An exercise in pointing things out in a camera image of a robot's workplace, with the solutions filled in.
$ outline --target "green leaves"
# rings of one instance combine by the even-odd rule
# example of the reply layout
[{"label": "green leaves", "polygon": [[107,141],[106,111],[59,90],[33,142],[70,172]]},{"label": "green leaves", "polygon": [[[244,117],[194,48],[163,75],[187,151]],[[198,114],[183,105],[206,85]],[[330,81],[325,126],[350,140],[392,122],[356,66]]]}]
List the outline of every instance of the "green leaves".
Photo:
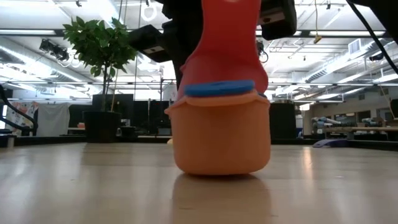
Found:
[{"label": "green leaves", "polygon": [[77,17],[71,24],[64,24],[65,36],[76,56],[84,66],[92,66],[90,73],[94,77],[100,76],[105,67],[109,76],[114,77],[116,70],[127,73],[123,65],[134,60],[136,50],[129,45],[129,32],[125,25],[112,18],[113,28],[106,28],[105,21],[92,20],[85,22]]}]

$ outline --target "red object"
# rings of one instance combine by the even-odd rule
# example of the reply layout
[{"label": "red object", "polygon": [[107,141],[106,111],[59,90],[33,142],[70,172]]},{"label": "red object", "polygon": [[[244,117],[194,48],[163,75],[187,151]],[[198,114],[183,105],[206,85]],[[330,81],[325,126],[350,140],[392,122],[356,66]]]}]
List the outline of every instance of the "red object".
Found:
[{"label": "red object", "polygon": [[226,80],[253,80],[264,93],[268,77],[256,48],[260,0],[202,0],[203,33],[181,68],[184,86]]}]

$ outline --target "wall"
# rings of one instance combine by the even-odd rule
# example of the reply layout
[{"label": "wall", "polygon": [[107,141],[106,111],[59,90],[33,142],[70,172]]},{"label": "wall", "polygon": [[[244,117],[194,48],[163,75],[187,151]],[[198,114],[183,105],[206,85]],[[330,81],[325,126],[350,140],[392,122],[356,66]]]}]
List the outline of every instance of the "wall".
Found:
[{"label": "wall", "polygon": [[[387,97],[391,99],[397,99],[398,88],[389,88],[389,94]],[[376,90],[372,92],[366,92],[364,100],[359,100],[358,96],[356,95],[353,98],[347,98],[345,103],[328,104],[326,108],[324,105],[325,104],[322,103],[312,105],[312,115],[316,117],[322,117],[370,110],[371,116],[376,117],[377,109],[389,107],[389,103],[386,101],[385,97],[381,96],[380,92]]]}]

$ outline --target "wooden floor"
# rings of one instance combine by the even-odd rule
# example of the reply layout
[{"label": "wooden floor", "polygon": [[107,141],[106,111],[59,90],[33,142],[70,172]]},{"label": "wooden floor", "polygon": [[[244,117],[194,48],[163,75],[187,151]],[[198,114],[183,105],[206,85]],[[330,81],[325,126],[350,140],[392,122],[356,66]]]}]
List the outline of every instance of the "wooden floor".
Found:
[{"label": "wooden floor", "polygon": [[398,153],[273,146],[253,175],[199,178],[166,144],[0,152],[0,223],[398,223]]}]

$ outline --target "black planter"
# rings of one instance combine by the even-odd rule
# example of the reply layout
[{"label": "black planter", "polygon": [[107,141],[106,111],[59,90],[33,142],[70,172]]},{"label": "black planter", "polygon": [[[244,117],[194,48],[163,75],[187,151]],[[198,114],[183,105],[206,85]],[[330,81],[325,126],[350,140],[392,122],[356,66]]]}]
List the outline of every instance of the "black planter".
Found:
[{"label": "black planter", "polygon": [[112,143],[116,142],[116,131],[120,127],[121,114],[113,112],[85,111],[87,142]]}]

